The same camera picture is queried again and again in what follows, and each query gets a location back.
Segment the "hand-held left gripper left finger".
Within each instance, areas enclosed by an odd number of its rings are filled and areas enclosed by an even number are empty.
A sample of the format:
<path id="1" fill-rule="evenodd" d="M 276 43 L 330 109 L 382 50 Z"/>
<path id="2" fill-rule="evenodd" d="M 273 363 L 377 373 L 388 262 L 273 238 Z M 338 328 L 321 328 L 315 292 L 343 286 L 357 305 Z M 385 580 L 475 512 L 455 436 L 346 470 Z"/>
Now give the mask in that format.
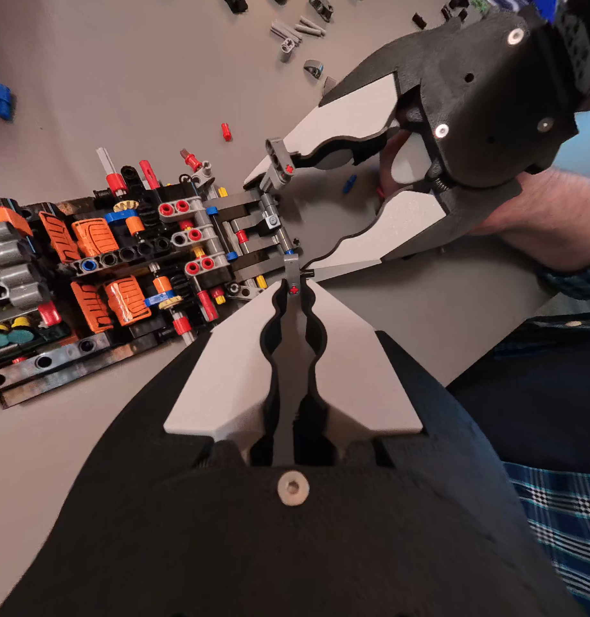
<path id="1" fill-rule="evenodd" d="M 250 462 L 266 432 L 262 407 L 272 378 L 261 334 L 276 315 L 274 300 L 285 283 L 274 282 L 212 330 L 164 422 L 166 433 L 232 441 Z"/>

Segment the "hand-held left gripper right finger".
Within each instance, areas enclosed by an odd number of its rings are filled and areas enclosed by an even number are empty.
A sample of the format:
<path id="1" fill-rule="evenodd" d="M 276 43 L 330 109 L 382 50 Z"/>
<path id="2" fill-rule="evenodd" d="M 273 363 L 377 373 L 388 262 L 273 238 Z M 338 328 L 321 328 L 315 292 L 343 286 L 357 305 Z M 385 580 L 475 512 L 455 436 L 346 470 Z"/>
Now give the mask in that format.
<path id="1" fill-rule="evenodd" d="M 352 443 L 420 434 L 375 328 L 313 281 L 302 284 L 301 308 L 314 357 L 295 419 L 295 462 L 332 465 Z"/>

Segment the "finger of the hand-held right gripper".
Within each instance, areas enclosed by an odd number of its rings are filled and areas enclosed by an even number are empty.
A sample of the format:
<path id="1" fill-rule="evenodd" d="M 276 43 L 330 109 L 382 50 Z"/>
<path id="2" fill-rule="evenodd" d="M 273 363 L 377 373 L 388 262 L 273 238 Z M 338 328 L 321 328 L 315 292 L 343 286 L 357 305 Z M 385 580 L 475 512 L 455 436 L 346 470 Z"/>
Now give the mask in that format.
<path id="1" fill-rule="evenodd" d="M 380 265 L 384 257 L 444 220 L 447 211 L 431 193 L 401 191 L 390 197 L 368 227 L 341 238 L 300 270 L 314 282 L 334 280 Z"/>
<path id="2" fill-rule="evenodd" d="M 326 171 L 354 162 L 356 150 L 386 133 L 398 97 L 390 73 L 313 108 L 282 138 L 294 168 Z"/>

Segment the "light grey lego beam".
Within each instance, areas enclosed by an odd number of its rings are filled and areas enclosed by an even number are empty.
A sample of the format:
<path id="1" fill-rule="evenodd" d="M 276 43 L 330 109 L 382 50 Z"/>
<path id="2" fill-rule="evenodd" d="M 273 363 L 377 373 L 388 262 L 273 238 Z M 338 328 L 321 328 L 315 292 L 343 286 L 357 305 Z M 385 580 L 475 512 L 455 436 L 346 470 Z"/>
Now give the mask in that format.
<path id="1" fill-rule="evenodd" d="M 294 164 L 291 154 L 286 149 L 282 139 L 272 138 L 265 141 L 269 158 L 269 166 L 260 182 L 260 190 L 264 193 L 280 191 L 288 185 L 294 175 Z"/>

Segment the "multicoloured lego vehicle model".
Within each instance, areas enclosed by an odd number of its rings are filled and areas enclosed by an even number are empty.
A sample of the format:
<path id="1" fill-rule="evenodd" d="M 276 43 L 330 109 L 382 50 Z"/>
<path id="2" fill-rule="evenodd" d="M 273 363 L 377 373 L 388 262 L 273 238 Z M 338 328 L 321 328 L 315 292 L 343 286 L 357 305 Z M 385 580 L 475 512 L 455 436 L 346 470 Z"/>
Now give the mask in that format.
<path id="1" fill-rule="evenodd" d="M 67 201 L 0 198 L 0 404 L 26 402 L 175 338 L 193 343 L 297 264 L 280 198 L 229 195 L 208 160 L 180 155 L 164 184 L 148 160 Z"/>

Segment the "person's right forearm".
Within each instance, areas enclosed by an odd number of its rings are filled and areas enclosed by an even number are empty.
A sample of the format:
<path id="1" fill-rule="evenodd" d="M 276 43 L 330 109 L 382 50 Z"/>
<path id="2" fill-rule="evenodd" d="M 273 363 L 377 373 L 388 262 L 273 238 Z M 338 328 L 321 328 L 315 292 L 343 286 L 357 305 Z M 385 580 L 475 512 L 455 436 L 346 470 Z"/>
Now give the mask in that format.
<path id="1" fill-rule="evenodd" d="M 556 272 L 590 268 L 590 178 L 550 167 L 516 180 L 521 193 L 469 234 L 499 236 Z"/>

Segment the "person's right hand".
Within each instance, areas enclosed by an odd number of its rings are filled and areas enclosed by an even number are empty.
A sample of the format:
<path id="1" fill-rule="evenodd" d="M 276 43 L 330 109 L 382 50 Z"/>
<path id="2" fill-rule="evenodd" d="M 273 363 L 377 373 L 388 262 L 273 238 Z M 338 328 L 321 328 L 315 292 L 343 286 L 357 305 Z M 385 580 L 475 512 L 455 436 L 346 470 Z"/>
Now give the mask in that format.
<path id="1" fill-rule="evenodd" d="M 384 150 L 379 155 L 377 193 L 383 199 L 391 196 L 405 185 L 403 181 L 400 181 L 402 172 L 400 171 L 399 155 L 410 135 L 409 131 L 399 130 L 388 139 Z"/>

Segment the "dark trousers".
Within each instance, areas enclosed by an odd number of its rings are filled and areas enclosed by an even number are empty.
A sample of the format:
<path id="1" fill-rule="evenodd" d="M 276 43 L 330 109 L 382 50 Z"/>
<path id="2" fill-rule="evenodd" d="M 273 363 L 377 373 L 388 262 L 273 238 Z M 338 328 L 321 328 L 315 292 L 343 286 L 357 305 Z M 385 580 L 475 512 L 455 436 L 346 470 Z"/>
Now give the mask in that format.
<path id="1" fill-rule="evenodd" d="M 503 341 L 447 390 L 506 463 L 590 474 L 590 331 Z"/>

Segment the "blue plaid shirt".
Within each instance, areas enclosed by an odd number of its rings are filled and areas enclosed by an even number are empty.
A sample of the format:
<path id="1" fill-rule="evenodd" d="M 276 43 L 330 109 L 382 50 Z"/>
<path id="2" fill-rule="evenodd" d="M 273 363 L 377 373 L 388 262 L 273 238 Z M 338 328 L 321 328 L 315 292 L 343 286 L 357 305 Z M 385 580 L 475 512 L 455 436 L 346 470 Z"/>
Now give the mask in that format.
<path id="1" fill-rule="evenodd" d="M 570 326 L 560 315 L 531 318 L 503 341 L 523 344 L 546 335 L 560 338 L 561 331 L 590 332 L 590 313 L 577 316 L 577 321 L 579 325 Z M 590 616 L 590 474 L 503 464 L 536 540 Z"/>

